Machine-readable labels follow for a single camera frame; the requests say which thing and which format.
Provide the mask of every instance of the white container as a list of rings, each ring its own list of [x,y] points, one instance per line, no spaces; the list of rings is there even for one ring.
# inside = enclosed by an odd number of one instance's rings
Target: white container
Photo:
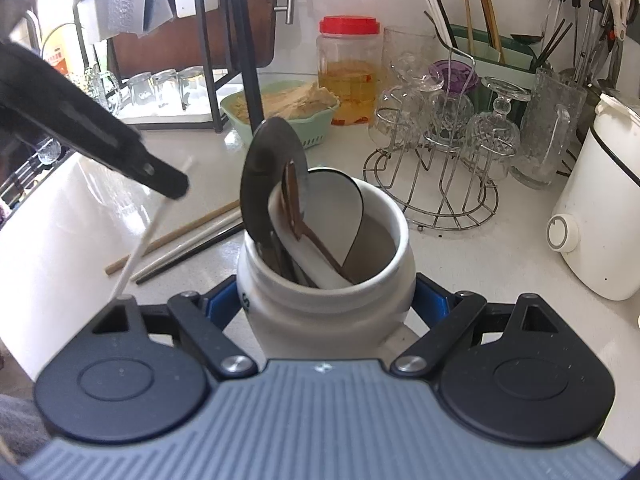
[[[238,260],[238,294],[268,358],[378,357],[380,345],[402,325],[415,291],[406,219],[383,191],[361,180],[356,183],[364,214],[389,232],[396,247],[391,262],[365,282],[337,290],[288,282],[265,265],[254,241],[245,235]]]
[[[640,289],[640,116],[613,97],[600,98],[547,241],[591,290],[626,300]]]

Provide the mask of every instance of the wooden cutting board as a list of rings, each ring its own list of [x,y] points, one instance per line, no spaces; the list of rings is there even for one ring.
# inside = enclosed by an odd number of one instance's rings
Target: wooden cutting board
[[[254,37],[255,60],[258,67],[267,66],[273,60],[275,38],[276,0],[247,0],[251,29]],[[226,68],[225,62],[225,12],[222,2],[218,9],[206,13],[209,49],[214,68]],[[232,52],[236,38],[231,17]],[[135,34],[119,34],[113,38],[121,78],[141,72],[156,73],[167,68],[182,70],[202,65],[198,42],[196,16],[177,18],[138,38]]]

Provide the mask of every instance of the yellow liquid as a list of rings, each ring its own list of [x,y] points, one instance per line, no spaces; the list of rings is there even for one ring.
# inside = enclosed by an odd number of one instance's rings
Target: yellow liquid
[[[318,84],[340,99],[332,124],[368,123],[376,105],[376,67],[365,61],[345,60],[327,63],[318,72]]]

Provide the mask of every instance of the mug handle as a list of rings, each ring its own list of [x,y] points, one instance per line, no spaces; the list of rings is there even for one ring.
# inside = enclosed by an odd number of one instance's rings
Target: mug handle
[[[109,111],[111,112],[111,114],[117,115],[118,112],[122,109],[122,96],[120,95],[120,83],[118,81],[118,78],[110,70],[104,70],[103,72],[100,72],[100,81],[102,80],[107,80],[113,85],[116,96],[116,104],[111,105],[108,98],[107,104],[109,106]]]

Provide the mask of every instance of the green plastic basket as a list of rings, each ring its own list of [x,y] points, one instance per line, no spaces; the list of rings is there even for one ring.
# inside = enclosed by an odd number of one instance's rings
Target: green plastic basket
[[[271,83],[268,85],[260,86],[260,92],[277,92],[280,90],[286,90],[287,88],[294,88],[296,86],[300,86],[304,84],[304,81],[297,80],[288,80],[288,81],[278,81],[276,83]],[[244,143],[245,146],[249,146],[253,139],[253,133],[251,130],[251,126],[249,124],[243,123],[240,119],[235,117],[230,111],[229,108],[236,99],[240,96],[244,96],[244,92],[236,92],[235,94],[231,94],[220,102],[220,108],[228,115],[229,121],[238,132],[240,139]],[[298,134],[300,138],[300,142],[302,142],[302,146],[305,148],[310,148],[311,146],[315,146],[316,144],[320,144],[326,137],[326,134],[329,131],[329,126],[331,125],[331,120],[334,118],[335,111],[340,106],[340,103],[336,103],[336,105],[332,108],[328,108],[327,110],[322,110],[317,114],[312,115],[306,119],[291,119],[287,122],[291,124],[294,131]]]

